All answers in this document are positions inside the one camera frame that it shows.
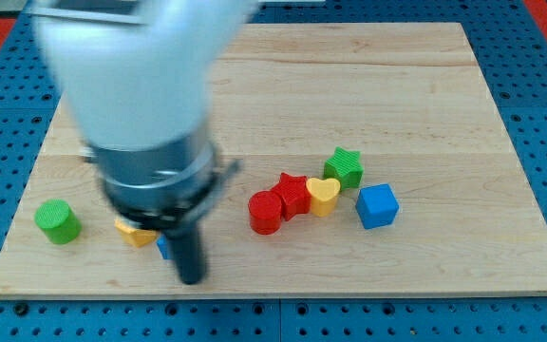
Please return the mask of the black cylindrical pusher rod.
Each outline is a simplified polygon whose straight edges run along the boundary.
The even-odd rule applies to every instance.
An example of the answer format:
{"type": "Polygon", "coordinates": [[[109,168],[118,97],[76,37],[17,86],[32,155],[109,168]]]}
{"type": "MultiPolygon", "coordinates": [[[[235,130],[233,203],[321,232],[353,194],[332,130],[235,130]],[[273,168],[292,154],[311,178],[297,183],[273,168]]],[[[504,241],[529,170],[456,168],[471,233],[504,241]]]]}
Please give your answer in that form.
{"type": "Polygon", "coordinates": [[[206,276],[207,262],[196,224],[176,227],[164,232],[169,256],[179,279],[187,285],[198,284],[206,276]]]}

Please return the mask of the grey black tool mount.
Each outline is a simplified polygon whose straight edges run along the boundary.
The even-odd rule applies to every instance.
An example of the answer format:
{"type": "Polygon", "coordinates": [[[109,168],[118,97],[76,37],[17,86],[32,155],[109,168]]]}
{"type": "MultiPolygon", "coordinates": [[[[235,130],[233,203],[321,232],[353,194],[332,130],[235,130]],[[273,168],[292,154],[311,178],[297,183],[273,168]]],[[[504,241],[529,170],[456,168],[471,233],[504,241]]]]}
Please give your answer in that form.
{"type": "Polygon", "coordinates": [[[205,123],[146,149],[95,144],[89,148],[111,205],[149,230],[164,231],[202,219],[242,166],[238,159],[222,162],[205,123]]]}

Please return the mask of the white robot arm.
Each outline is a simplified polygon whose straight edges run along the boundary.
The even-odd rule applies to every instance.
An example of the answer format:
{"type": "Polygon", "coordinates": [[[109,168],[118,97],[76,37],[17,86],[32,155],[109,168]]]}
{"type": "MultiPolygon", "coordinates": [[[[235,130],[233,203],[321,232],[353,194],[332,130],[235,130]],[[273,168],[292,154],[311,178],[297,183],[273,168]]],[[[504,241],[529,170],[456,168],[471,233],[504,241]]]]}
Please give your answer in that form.
{"type": "Polygon", "coordinates": [[[201,282],[200,220],[240,161],[209,129],[211,66],[254,0],[37,1],[34,35],[92,151],[105,195],[165,236],[179,278],[201,282]]]}

